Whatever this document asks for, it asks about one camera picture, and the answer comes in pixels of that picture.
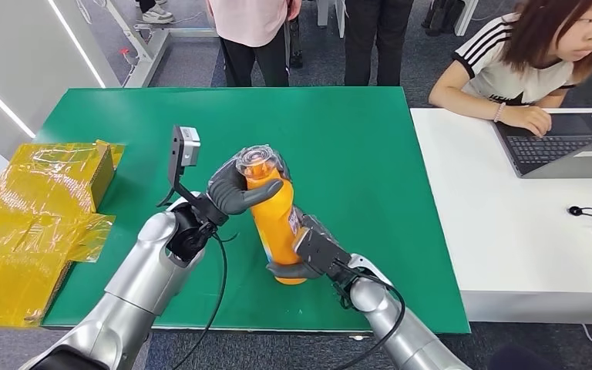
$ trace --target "woman's hand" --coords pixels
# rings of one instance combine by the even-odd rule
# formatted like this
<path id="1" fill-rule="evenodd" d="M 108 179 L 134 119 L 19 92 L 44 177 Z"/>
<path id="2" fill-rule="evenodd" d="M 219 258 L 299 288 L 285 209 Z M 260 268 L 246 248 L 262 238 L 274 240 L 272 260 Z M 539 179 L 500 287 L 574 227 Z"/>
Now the woman's hand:
<path id="1" fill-rule="evenodd" d="M 287 20 L 298 17 L 298 13 L 301 12 L 301 3 L 303 0 L 287 0 Z"/>
<path id="2" fill-rule="evenodd" d="M 542 137 L 553 126 L 553 121 L 545 110 L 538 106 L 506 106 L 500 120 L 508 126 L 520 127 Z"/>

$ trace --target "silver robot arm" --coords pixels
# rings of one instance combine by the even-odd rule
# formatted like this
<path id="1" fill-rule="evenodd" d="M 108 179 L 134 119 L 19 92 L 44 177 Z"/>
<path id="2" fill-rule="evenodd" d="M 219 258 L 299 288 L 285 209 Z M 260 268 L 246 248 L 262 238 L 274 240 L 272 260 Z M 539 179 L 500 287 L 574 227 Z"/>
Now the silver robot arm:
<path id="1" fill-rule="evenodd" d="M 302 227 L 294 242 L 297 254 L 308 270 L 327 275 L 342 298 L 366 317 L 376 340 L 383 339 L 396 325 L 402 306 L 384 285 L 349 271 L 368 274 L 391 286 L 392 282 L 366 257 L 341 249 L 315 218 L 308 218 L 304 223 L 310 227 Z M 398 370 L 470 370 L 409 308 L 383 348 Z"/>
<path id="2" fill-rule="evenodd" d="M 51 348 L 26 362 L 29 369 L 108 369 L 133 367 L 151 325 L 180 292 L 204 249 L 190 261 L 167 253 L 168 244 L 184 230 L 185 218 L 173 210 L 154 214 L 137 235 L 137 242 L 107 284 L 94 309 Z"/>
<path id="3" fill-rule="evenodd" d="M 353 254 L 351 268 L 363 267 L 380 280 L 389 280 L 366 258 Z M 402 309 L 387 289 L 369 279 L 358 277 L 350 289 L 351 302 L 360 311 L 380 340 L 394 327 Z M 399 370 L 470 370 L 410 310 L 399 328 L 387 339 L 384 349 Z"/>

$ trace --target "bracelet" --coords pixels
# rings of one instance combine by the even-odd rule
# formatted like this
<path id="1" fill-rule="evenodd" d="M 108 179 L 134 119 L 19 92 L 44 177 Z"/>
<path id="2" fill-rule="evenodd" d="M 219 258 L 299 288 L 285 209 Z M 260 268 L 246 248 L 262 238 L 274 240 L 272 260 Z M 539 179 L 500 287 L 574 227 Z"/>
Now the bracelet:
<path id="1" fill-rule="evenodd" d="M 500 121 L 500 116 L 502 116 L 506 106 L 506 103 L 500 103 L 500 107 L 498 107 L 498 112 L 496 112 L 496 116 L 493 117 L 493 122 L 498 123 Z"/>

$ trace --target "yellow plastic wrap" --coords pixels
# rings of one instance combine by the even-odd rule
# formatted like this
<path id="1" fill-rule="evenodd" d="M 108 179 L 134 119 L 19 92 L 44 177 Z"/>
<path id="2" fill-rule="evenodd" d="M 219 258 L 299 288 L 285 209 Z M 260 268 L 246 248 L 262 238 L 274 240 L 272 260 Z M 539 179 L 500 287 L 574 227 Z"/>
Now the yellow plastic wrap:
<path id="1" fill-rule="evenodd" d="M 71 261 L 98 258 L 114 221 L 95 213 L 112 148 L 24 144 L 0 176 L 0 326 L 39 325 Z"/>

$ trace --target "black stripe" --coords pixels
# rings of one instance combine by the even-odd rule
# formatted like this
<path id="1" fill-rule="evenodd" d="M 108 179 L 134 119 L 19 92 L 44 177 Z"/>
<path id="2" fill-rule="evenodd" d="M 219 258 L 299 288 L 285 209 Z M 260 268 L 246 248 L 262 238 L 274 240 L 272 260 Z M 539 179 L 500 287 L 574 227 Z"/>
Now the black stripe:
<path id="1" fill-rule="evenodd" d="M 507 25 L 507 24 L 506 24 L 506 23 L 504 23 L 504 22 L 503 22 L 503 23 L 498 23 L 497 25 L 493 26 L 493 28 L 492 28 L 492 29 L 490 29 L 489 31 L 487 31 L 487 32 L 484 32 L 484 34 L 483 34 L 483 35 L 481 35 L 481 36 L 479 37 L 479 39 L 477 39 L 477 40 L 476 40 L 476 41 L 473 43 L 473 45 L 471 45 L 471 47 L 470 47 L 468 50 L 466 50 L 466 52 L 464 53 L 464 58 L 466 58 L 466 56 L 467 56 L 467 55 L 468 55 L 468 54 L 471 52 L 471 50 L 473 50 L 473 48 L 474 48 L 476 45 L 480 44 L 480 42 L 481 42 L 481 41 L 482 41 L 482 40 L 483 40 L 485 37 L 487 37 L 487 36 L 488 36 L 488 35 L 489 35 L 491 32 L 493 32 L 493 31 L 496 31 L 496 30 L 498 29 L 498 27 L 500 27 L 500 26 L 502 26 L 502 25 Z"/>
<path id="2" fill-rule="evenodd" d="M 466 59 L 464 59 L 463 56 L 461 56 L 460 54 L 454 52 L 452 54 L 452 60 L 456 60 L 457 62 L 462 63 L 462 66 L 464 66 L 464 68 L 466 69 L 466 71 L 469 73 L 469 77 L 471 79 L 475 79 L 476 78 L 476 73 L 473 71 L 473 68 L 471 68 L 471 65 L 469 65 L 469 63 L 466 61 Z"/>
<path id="3" fill-rule="evenodd" d="M 509 39 L 511 39 L 511 37 L 509 37 L 509 36 L 508 36 L 508 37 L 506 37 L 506 38 L 504 38 L 504 39 L 500 39 L 500 40 L 498 40 L 498 41 L 494 42 L 494 43 L 493 43 L 493 44 L 492 44 L 492 45 L 491 45 L 489 48 L 487 48 L 487 49 L 486 49 L 486 50 L 485 50 L 485 51 L 484 51 L 482 54 L 480 54 L 480 55 L 478 56 L 478 58 L 477 58 L 477 59 L 476 59 L 476 60 L 475 60 L 473 63 L 470 63 L 471 67 L 473 67 L 473 66 L 474 66 L 474 65 L 475 65 L 477 62 L 479 62 L 479 61 L 480 61 L 482 58 L 484 58 L 484 56 L 485 56 L 485 55 L 486 55 L 486 54 L 487 54 L 487 53 L 488 53 L 488 52 L 489 52 L 491 49 L 495 48 L 495 47 L 496 47 L 498 44 L 500 44 L 501 42 L 505 42 L 505 41 L 507 41 L 507 40 L 509 40 Z"/>
<path id="4" fill-rule="evenodd" d="M 484 48 L 486 48 L 487 50 L 489 50 L 489 49 L 492 49 L 492 48 L 493 48 L 493 45 L 495 45 L 495 44 L 497 44 L 497 43 L 498 43 L 498 42 L 496 41 L 496 42 L 494 42 L 492 45 L 490 45 L 490 43 L 491 43 L 491 42 L 493 42 L 493 40 L 494 40 L 494 39 L 496 39 L 497 37 L 499 37 L 499 36 L 501 36 L 501 35 L 505 35 L 505 34 L 507 34 L 507 35 L 508 35 L 508 38 L 509 38 L 509 35 L 510 35 L 511 33 L 512 33 L 512 30 L 511 30 L 511 29 L 509 29 L 509 30 L 508 30 L 508 29 L 504 29 L 504 30 L 502 30 L 502 31 L 500 31 L 500 32 L 497 32 L 497 33 L 493 34 L 493 35 L 492 35 L 491 37 L 489 37 L 489 38 L 488 38 L 488 39 L 487 39 L 487 40 L 486 40 L 486 41 L 485 41 L 485 42 L 484 42 L 484 43 L 483 43 L 483 44 L 482 44 L 482 45 L 481 45 L 481 46 L 480 46 L 480 47 L 479 47 L 479 48 L 478 48 L 476 51 L 474 51 L 474 52 L 473 52 L 473 54 L 471 54 L 469 57 L 465 57 L 465 58 L 466 58 L 466 60 L 468 60 L 468 61 L 470 62 L 470 61 L 471 61 L 471 59 L 473 59 L 473 57 L 475 57 L 475 56 L 477 55 L 477 53 L 478 53 L 478 52 L 479 52 L 481 49 L 484 49 Z"/>

